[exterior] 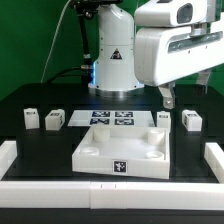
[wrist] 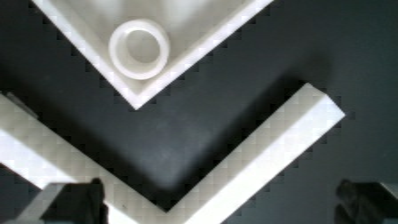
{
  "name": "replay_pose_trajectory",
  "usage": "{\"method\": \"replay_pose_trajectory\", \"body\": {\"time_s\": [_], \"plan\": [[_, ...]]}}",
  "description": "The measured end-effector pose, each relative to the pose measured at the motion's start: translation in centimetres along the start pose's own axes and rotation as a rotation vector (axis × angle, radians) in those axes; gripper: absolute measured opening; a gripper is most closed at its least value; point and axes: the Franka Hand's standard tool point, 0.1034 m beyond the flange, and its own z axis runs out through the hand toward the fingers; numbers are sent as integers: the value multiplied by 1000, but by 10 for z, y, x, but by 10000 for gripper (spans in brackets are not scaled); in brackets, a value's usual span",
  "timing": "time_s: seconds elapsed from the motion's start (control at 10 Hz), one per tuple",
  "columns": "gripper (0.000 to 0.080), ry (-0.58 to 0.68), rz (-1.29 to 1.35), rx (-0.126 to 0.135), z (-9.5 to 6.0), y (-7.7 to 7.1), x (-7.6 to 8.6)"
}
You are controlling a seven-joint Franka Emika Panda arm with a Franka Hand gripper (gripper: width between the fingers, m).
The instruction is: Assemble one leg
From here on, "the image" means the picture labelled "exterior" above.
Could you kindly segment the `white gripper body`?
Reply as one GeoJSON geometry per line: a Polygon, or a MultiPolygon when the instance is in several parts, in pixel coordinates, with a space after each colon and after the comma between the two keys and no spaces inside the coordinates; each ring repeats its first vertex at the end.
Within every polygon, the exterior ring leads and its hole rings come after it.
{"type": "Polygon", "coordinates": [[[137,79],[160,86],[224,63],[224,26],[212,25],[204,36],[191,37],[191,27],[141,28],[134,44],[137,79]]]}

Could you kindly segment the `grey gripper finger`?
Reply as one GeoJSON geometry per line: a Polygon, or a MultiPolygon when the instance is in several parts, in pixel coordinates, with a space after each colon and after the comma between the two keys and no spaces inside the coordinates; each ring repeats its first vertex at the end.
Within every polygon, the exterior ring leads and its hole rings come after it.
{"type": "Polygon", "coordinates": [[[175,83],[170,82],[159,86],[159,91],[163,97],[163,107],[173,109],[175,107],[175,83]]]}
{"type": "Polygon", "coordinates": [[[206,69],[203,71],[200,71],[198,73],[198,78],[196,81],[196,87],[198,90],[200,91],[206,91],[207,87],[208,87],[208,82],[211,76],[211,70],[210,69],[206,69]]]}

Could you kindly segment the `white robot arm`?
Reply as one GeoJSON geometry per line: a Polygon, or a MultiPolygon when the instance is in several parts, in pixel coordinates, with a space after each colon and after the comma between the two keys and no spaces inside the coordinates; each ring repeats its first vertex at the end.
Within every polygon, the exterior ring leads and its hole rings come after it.
{"type": "Polygon", "coordinates": [[[149,0],[133,15],[106,2],[89,90],[124,97],[155,86],[172,109],[176,80],[196,73],[196,93],[204,95],[211,69],[223,63],[222,0],[149,0]]]}

